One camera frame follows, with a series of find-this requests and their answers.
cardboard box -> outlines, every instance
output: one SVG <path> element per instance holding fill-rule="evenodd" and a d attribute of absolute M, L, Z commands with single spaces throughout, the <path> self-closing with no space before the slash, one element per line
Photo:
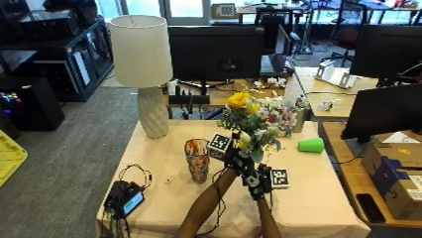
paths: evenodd
<path fill-rule="evenodd" d="M 375 143 L 362 165 L 393 217 L 422 220 L 422 145 Z"/>

paper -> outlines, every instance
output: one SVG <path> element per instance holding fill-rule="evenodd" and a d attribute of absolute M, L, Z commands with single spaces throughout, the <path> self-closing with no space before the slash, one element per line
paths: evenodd
<path fill-rule="evenodd" d="M 403 133 L 395 132 L 383 143 L 419 143 L 417 140 L 407 137 Z"/>

computer tower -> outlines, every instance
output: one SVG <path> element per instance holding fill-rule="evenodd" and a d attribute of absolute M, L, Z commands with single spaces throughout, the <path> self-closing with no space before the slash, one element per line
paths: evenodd
<path fill-rule="evenodd" d="M 13 43 L 24 39 L 19 20 L 29 12 L 25 0 L 0 0 L 0 43 Z"/>
<path fill-rule="evenodd" d="M 16 126 L 5 114 L 3 107 L 0 106 L 0 130 L 12 138 L 16 139 L 19 137 L 19 131 Z"/>
<path fill-rule="evenodd" d="M 53 131 L 65 114 L 41 77 L 0 76 L 0 105 L 20 131 Z"/>

black monitor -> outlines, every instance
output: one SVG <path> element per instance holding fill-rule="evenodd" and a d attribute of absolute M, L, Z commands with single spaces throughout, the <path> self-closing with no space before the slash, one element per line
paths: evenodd
<path fill-rule="evenodd" d="M 208 81 L 258 78 L 264 28 L 256 26 L 169 27 L 173 78 Z"/>
<path fill-rule="evenodd" d="M 351 152 L 361 154 L 371 136 L 422 129 L 422 83 L 361 90 L 342 139 Z"/>
<path fill-rule="evenodd" d="M 406 70 L 422 62 L 421 43 L 422 27 L 365 25 L 357 41 L 350 73 L 378 78 L 378 86 L 414 82 L 422 67 Z"/>

smartphone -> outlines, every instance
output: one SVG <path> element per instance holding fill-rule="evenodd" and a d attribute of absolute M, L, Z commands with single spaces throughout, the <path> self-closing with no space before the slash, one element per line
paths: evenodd
<path fill-rule="evenodd" d="M 377 203 L 373 200 L 373 197 L 369 193 L 359 193 L 355 195 L 359 207 L 365 212 L 369 222 L 371 223 L 383 223 L 385 217 L 377 206 Z"/>

